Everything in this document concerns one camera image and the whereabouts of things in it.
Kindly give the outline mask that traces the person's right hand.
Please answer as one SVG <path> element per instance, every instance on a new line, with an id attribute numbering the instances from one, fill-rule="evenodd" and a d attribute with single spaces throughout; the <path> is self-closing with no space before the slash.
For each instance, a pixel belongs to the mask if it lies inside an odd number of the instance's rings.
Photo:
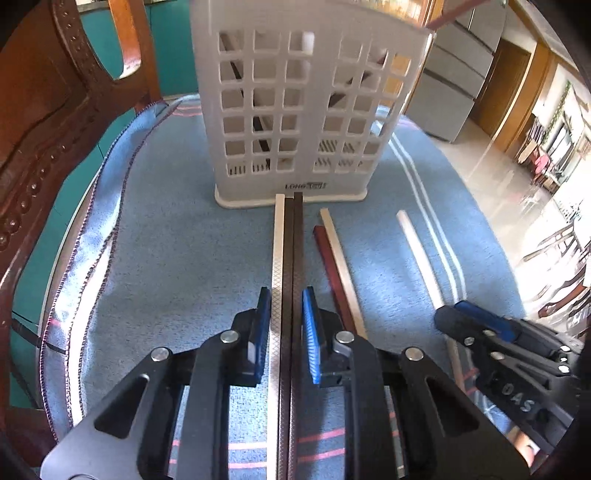
<path id="1" fill-rule="evenodd" d="M 508 433 L 507 438 L 514 445 L 515 449 L 523 456 L 527 465 L 532 467 L 540 447 L 517 426 L 514 426 Z"/>

